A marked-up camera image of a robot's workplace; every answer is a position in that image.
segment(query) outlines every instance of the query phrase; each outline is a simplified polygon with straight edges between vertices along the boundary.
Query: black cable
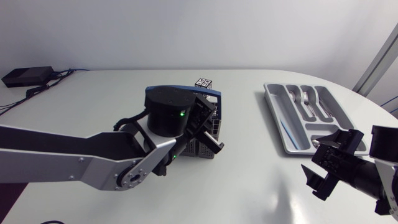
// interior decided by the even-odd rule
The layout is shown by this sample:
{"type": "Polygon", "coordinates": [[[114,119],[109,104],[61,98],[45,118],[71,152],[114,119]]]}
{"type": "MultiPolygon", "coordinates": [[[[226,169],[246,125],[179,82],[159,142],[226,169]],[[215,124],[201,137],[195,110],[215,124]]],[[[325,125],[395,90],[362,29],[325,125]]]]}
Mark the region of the black cable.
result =
{"type": "Polygon", "coordinates": [[[10,103],[10,104],[8,104],[8,105],[2,105],[2,106],[0,106],[0,107],[11,106],[11,105],[16,104],[16,103],[18,103],[18,101],[17,101],[17,102],[10,103]]]}
{"type": "Polygon", "coordinates": [[[64,223],[61,221],[51,220],[51,221],[43,222],[41,224],[64,224],[64,223]]]}
{"type": "Polygon", "coordinates": [[[39,86],[39,87],[35,87],[33,89],[30,89],[30,90],[27,90],[26,91],[26,97],[24,99],[20,100],[20,101],[17,101],[15,103],[10,103],[8,105],[0,106],[0,107],[4,107],[4,108],[0,109],[0,111],[4,110],[3,112],[0,113],[0,116],[5,114],[5,113],[7,113],[7,111],[13,109],[14,107],[20,105],[21,103],[27,101],[28,99],[32,98],[33,96],[38,95],[38,94],[44,92],[45,90],[48,90],[49,88],[51,88],[51,87],[53,87],[55,85],[58,85],[58,83],[60,83],[64,78],[70,76],[71,74],[73,74],[77,70],[89,71],[87,69],[78,68],[78,69],[68,69],[68,70],[64,70],[64,71],[61,71],[61,72],[53,72],[52,75],[55,74],[56,76],[61,75],[62,73],[65,73],[65,72],[66,72],[66,74],[65,75],[61,75],[60,77],[57,77],[58,80],[55,83],[51,84],[51,85],[39,86]]]}
{"type": "Polygon", "coordinates": [[[131,118],[123,118],[120,119],[114,126],[113,131],[119,131],[120,127],[124,124],[131,124],[149,114],[149,110],[147,108],[144,109],[143,112],[131,117],[131,118]]]}

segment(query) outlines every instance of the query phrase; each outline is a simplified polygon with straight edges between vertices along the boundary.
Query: gray plastic tray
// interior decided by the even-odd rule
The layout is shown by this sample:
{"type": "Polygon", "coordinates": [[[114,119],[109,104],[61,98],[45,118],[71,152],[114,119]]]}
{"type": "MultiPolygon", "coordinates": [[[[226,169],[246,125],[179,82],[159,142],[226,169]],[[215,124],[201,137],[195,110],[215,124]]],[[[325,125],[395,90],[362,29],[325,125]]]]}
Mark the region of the gray plastic tray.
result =
{"type": "MultiPolygon", "coordinates": [[[[312,144],[313,139],[333,134],[337,129],[355,129],[325,86],[265,83],[264,88],[265,98],[288,154],[312,155],[317,150],[312,144]]],[[[368,154],[369,148],[361,141],[355,155],[368,154]]]]}

